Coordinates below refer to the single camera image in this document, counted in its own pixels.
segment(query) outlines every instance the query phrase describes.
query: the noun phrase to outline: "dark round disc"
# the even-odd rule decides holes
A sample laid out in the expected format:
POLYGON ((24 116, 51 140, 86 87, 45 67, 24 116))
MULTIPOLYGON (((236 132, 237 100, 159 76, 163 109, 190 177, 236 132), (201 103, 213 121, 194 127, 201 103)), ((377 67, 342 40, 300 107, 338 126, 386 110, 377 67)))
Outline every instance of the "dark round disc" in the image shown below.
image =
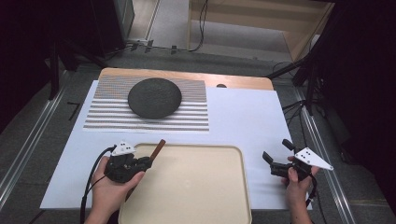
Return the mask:
POLYGON ((162 119, 173 114, 181 103, 178 86, 164 78, 148 78, 138 82, 128 95, 129 107, 145 119, 162 119))

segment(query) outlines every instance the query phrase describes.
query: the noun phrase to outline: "white table surface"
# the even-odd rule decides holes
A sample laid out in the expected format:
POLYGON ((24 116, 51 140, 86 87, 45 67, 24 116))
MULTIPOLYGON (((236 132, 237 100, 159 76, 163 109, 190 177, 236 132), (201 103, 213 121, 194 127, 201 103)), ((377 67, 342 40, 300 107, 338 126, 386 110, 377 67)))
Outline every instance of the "white table surface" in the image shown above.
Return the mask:
MULTIPOLYGON (((121 140, 135 146, 141 143, 158 144, 161 139, 168 144, 240 148, 245 162, 251 209, 287 209, 285 187, 279 176, 270 174, 269 164, 262 159, 264 150, 274 161, 282 163, 287 163, 287 157, 292 155, 282 145, 284 138, 290 140, 290 133, 275 91, 206 87, 210 134, 85 132, 82 126, 97 83, 92 83, 40 205, 41 209, 79 209, 93 163, 104 149, 121 140)), ((90 194, 87 207, 91 204, 90 194)))

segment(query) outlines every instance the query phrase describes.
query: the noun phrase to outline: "brown stick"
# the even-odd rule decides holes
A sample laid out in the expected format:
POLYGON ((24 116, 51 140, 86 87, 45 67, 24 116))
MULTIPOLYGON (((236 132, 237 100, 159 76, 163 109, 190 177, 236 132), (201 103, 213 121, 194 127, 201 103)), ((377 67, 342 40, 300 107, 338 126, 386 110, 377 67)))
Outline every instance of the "brown stick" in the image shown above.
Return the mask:
POLYGON ((161 139, 160 143, 157 145, 157 147, 155 147, 154 151, 151 153, 151 156, 149 157, 151 161, 155 160, 155 158, 157 157, 158 153, 160 153, 165 143, 166 143, 165 140, 161 139))

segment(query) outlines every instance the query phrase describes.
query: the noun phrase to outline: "human hand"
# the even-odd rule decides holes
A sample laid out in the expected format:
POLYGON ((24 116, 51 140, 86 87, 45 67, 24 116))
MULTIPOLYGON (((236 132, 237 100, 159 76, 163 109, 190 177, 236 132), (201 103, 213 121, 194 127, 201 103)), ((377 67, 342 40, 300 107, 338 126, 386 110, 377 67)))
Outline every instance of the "human hand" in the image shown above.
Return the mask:
MULTIPOLYGON (((289 161, 293 161, 294 157, 288 157, 289 161)), ((315 175, 319 171, 319 168, 316 166, 312 166, 311 173, 315 175)), ((308 176, 304 180, 298 180, 297 171, 290 167, 289 170, 289 179, 282 178, 282 182, 284 184, 288 184, 286 189, 286 199, 289 206, 301 205, 305 206, 305 196, 308 191, 309 186, 311 185, 311 177, 308 176)))
MULTIPOLYGON (((109 157, 103 157, 93 174, 91 183, 95 183, 105 175, 109 157)), ((145 172, 137 173, 130 181, 121 184, 110 180, 107 176, 92 187, 92 210, 86 223, 107 223, 108 218, 125 202, 128 192, 137 186, 145 172)))

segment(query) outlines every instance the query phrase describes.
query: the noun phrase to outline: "beige tray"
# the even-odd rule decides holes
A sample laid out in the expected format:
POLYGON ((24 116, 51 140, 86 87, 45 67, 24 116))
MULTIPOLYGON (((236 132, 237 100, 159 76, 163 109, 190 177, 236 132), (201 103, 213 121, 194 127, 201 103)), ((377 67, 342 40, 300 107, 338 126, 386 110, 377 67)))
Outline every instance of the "beige tray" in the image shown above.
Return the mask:
MULTIPOLYGON (((135 155, 149 156, 155 147, 138 145, 135 155)), ((121 207, 119 223, 251 223, 241 151, 165 145, 121 207)))

